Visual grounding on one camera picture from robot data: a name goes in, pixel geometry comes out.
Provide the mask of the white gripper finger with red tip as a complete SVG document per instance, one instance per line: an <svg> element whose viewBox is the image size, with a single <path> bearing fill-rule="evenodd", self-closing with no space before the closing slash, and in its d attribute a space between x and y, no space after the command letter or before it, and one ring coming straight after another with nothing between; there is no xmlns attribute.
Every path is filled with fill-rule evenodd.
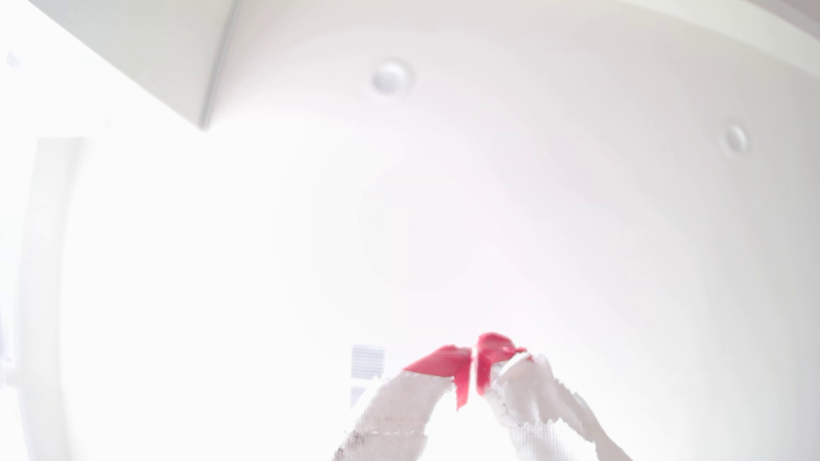
<svg viewBox="0 0 820 461"><path fill-rule="evenodd" d="M630 460L548 359L488 332L476 344L477 393L507 432L518 460Z"/></svg>
<svg viewBox="0 0 820 461"><path fill-rule="evenodd" d="M409 363L370 390L333 460L419 460L427 426L445 399L459 411L469 397L473 353L447 344Z"/></svg>

